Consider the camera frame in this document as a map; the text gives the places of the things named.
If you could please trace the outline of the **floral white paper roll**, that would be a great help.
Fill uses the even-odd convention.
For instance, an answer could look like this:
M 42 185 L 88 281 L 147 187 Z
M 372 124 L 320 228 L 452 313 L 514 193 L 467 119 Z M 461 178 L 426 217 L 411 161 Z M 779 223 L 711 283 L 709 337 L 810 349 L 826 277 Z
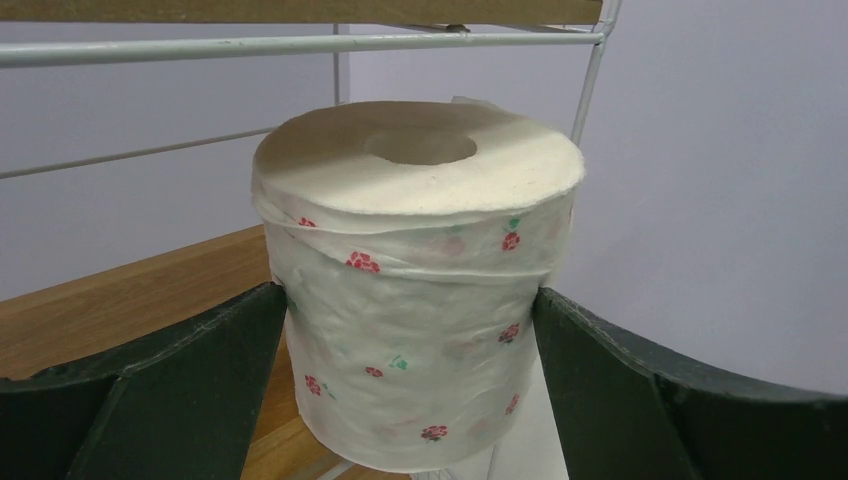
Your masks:
M 528 389 L 532 305 L 584 175 L 565 134 L 464 98 L 350 103 L 268 134 L 252 202 L 314 437 L 393 473 L 496 443 Z

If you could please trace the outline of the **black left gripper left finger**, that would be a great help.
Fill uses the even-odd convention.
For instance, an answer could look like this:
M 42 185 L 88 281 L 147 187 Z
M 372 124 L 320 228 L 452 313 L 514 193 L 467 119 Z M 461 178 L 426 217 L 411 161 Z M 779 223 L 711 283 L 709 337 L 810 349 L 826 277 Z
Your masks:
M 258 285 L 189 319 L 1 382 L 5 479 L 237 479 L 287 310 Z

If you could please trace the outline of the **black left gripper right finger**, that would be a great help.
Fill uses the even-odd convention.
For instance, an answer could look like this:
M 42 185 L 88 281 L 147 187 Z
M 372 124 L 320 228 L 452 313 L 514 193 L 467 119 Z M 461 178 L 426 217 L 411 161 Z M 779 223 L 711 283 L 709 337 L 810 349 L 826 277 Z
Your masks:
M 543 288 L 535 336 L 573 479 L 843 479 L 847 400 L 700 362 Z

